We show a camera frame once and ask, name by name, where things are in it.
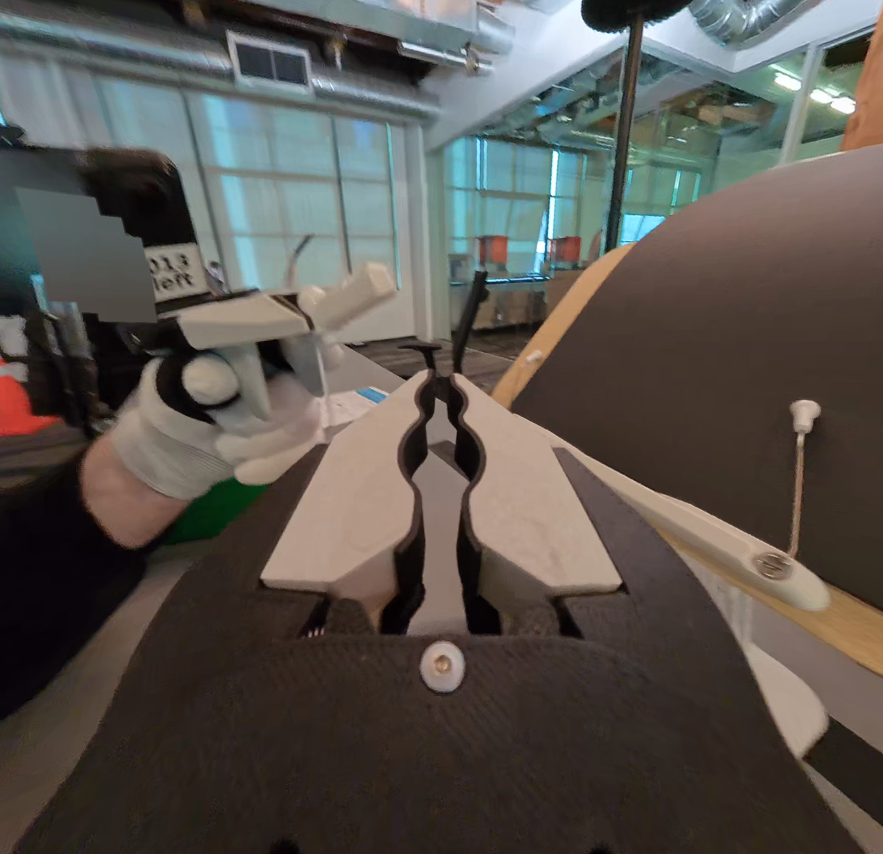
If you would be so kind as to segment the wooden ceiling beam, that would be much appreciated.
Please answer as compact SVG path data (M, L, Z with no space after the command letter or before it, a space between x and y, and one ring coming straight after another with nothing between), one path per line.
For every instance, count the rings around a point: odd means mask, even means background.
M877 19L872 33L855 103L855 112L843 133L840 152L882 144L882 16Z

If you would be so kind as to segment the round silver air duct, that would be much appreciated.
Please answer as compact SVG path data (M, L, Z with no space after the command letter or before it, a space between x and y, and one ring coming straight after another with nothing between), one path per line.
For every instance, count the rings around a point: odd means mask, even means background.
M315 75L308 92L265 79L239 79L235 62L223 51L129 39L116 31L81 23L2 12L2 52L39 51L61 63L138 80L164 82L212 92L235 92L294 104L371 110L409 121L431 123L441 113L436 98L413 89L353 75Z

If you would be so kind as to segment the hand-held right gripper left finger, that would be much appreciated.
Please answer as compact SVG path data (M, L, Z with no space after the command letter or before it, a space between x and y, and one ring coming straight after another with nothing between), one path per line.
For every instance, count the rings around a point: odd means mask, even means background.
M403 634L425 597L423 503L433 371L407 380L330 441L261 575L270 589L354 600Z

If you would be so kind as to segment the green plastic bin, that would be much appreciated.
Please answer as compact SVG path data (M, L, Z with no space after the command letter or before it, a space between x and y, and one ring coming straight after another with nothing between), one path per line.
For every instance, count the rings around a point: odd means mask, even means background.
M216 484L185 510L163 543L174 546L214 539L268 488L268 485L246 485L237 479Z

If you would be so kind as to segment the person's left hand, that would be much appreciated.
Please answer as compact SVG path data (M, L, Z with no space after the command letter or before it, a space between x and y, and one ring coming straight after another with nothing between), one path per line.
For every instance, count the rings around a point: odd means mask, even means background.
M161 495L191 501L228 479L270 485L323 442L321 400L294 374L265 381L270 417L254 415L215 352L155 358L111 430L121 461Z

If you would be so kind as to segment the black and white book stand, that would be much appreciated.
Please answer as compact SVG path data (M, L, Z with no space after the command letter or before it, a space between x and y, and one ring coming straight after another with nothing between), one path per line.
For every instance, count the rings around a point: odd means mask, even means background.
M881 145L703 197L591 266L505 400L818 639L767 651L881 748Z

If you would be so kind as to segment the white and blue paper sheet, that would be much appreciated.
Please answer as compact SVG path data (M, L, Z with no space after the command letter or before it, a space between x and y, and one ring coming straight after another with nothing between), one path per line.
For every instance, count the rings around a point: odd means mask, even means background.
M369 386L331 393L320 403L321 425L325 429L345 427L380 405L390 393Z

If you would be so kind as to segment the black tripod stand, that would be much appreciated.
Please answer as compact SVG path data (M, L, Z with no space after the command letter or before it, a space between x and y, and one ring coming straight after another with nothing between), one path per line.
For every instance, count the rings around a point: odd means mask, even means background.
M30 374L41 389L41 402L64 422L96 439L114 414L100 397L97 367L85 324L72 303L50 303L26 317Z

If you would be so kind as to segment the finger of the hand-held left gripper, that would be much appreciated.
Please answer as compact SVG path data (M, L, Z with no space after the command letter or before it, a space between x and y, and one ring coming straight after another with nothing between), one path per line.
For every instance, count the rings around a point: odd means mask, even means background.
M344 362L344 346L325 335L309 333L278 340L285 371L313 396L327 394L327 373Z
M197 351L301 338L314 331L294 296L263 292L184 309L177 321L183 338Z

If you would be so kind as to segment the white air vent grille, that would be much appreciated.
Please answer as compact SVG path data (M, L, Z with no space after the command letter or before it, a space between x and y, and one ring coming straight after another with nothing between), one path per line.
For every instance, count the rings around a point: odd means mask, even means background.
M273 88L300 98L315 97L309 50L226 31L234 82L240 87Z

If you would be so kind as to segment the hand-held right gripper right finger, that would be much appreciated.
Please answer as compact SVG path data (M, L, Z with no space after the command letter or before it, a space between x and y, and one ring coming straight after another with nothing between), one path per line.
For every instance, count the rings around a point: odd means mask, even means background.
M470 634L525 608L613 594L623 580L550 440L464 375L450 377L455 463L466 478L457 563Z

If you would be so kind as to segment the black office chair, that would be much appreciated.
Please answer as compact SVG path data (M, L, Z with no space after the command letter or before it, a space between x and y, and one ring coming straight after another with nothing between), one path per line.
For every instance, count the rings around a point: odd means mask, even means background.
M461 311L458 328L449 349L451 370L453 374L463 374L467 343L475 326L480 307L489 297L487 279L488 271L486 269L482 268L474 273L469 295L467 296L466 302ZM425 363L425 367L438 373L436 354L443 350L440 344L425 340L413 340L400 344L398 350L420 354Z

